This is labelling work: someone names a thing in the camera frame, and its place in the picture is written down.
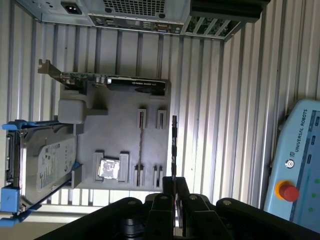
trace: ventilation slot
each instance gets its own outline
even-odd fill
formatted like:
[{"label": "ventilation slot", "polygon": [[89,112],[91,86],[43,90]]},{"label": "ventilation slot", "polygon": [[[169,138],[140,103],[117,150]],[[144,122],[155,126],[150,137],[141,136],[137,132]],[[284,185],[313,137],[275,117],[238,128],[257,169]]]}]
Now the ventilation slot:
[{"label": "ventilation slot", "polygon": [[166,0],[103,0],[107,13],[155,16],[165,13]]}]

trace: gray plastic board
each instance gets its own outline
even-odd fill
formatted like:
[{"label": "gray plastic board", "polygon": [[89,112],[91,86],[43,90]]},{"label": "gray plastic board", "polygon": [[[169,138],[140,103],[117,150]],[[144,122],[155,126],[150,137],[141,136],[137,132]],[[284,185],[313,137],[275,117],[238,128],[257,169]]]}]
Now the gray plastic board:
[{"label": "gray plastic board", "polygon": [[[82,182],[78,188],[106,190],[160,191],[154,186],[154,166],[162,166],[166,175],[170,120],[170,88],[165,97],[139,92],[111,91],[100,87],[90,92],[90,103],[108,109],[107,116],[88,116],[84,134],[78,136],[77,161],[82,166]],[[134,169],[138,163],[140,129],[137,127],[138,109],[146,109],[146,128],[143,130],[141,163],[144,166],[143,183],[134,183]],[[166,125],[157,129],[158,110],[166,110]],[[128,182],[114,179],[96,180],[96,163],[93,155],[104,151],[106,158],[119,158],[129,153]]]}]

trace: metal bracket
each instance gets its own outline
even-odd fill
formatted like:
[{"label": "metal bracket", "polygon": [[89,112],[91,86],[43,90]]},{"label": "metal bracket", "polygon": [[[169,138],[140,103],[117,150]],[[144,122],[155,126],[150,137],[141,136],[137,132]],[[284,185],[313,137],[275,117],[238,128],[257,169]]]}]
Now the metal bracket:
[{"label": "metal bracket", "polygon": [[156,129],[166,129],[167,127],[167,111],[158,110],[156,118]]},{"label": "metal bracket", "polygon": [[73,124],[73,135],[78,136],[85,132],[84,124]]},{"label": "metal bracket", "polygon": [[169,194],[157,194],[148,214],[143,239],[173,239],[174,198]]},{"label": "metal bracket", "polygon": [[71,171],[71,180],[63,186],[64,189],[75,189],[82,181],[82,165],[75,162]]},{"label": "metal bracket", "polygon": [[48,74],[54,80],[57,80],[61,84],[65,84],[66,82],[61,79],[62,72],[53,66],[50,60],[45,60],[43,62],[42,59],[39,59],[39,66],[38,66],[38,74]]},{"label": "metal bracket", "polygon": [[189,194],[182,199],[182,205],[186,213],[186,235],[192,236],[198,232],[201,239],[232,240],[228,229],[218,216],[210,210],[202,196]]},{"label": "metal bracket", "polygon": [[96,151],[93,153],[93,176],[94,176],[94,180],[95,181],[100,181],[103,182],[104,178],[98,176],[98,172],[99,172],[99,166],[100,166],[100,161],[101,159],[103,159],[105,156],[105,152],[104,151]]}]

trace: hard drive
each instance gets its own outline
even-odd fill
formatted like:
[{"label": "hard drive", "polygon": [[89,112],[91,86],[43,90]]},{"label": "hard drive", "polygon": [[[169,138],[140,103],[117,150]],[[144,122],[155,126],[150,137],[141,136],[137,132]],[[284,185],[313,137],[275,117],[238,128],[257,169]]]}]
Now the hard drive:
[{"label": "hard drive", "polygon": [[7,157],[1,211],[21,213],[70,180],[77,149],[73,125],[56,122],[15,128],[3,125]]}]

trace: screw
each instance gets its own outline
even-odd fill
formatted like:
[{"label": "screw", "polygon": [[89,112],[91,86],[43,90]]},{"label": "screw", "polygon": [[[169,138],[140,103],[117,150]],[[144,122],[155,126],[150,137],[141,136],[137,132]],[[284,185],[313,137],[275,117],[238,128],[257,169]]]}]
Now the screw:
[{"label": "screw", "polygon": [[231,205],[231,202],[229,200],[224,200],[222,203],[227,206]]},{"label": "screw", "polygon": [[196,200],[198,197],[197,197],[196,195],[190,195],[189,198],[190,198],[191,200]]},{"label": "screw", "polygon": [[19,207],[19,211],[22,213],[22,212],[24,212],[26,210],[26,207],[25,206],[23,206],[23,205],[21,205],[20,207]]},{"label": "screw", "polygon": [[19,132],[19,135],[20,135],[20,137],[23,137],[26,133],[27,133],[27,131],[23,129]]}]

